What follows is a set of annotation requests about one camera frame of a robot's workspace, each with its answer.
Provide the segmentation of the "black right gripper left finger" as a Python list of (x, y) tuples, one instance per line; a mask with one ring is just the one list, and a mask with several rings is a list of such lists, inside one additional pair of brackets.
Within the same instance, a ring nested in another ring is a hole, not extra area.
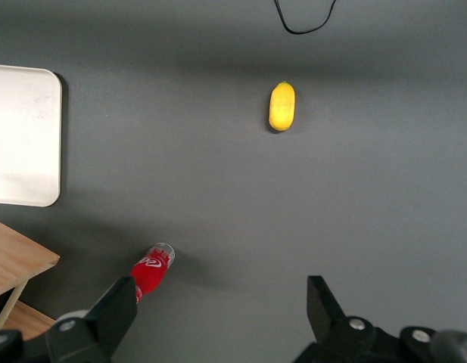
[(119, 278), (85, 314), (59, 319), (45, 335), (51, 362), (110, 362), (137, 315), (135, 282)]

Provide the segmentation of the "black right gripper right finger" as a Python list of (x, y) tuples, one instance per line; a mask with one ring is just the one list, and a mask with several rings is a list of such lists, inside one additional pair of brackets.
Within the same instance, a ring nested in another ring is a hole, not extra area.
[(376, 328), (366, 319), (348, 316), (321, 276), (307, 279), (307, 317), (316, 341), (296, 362), (375, 362)]

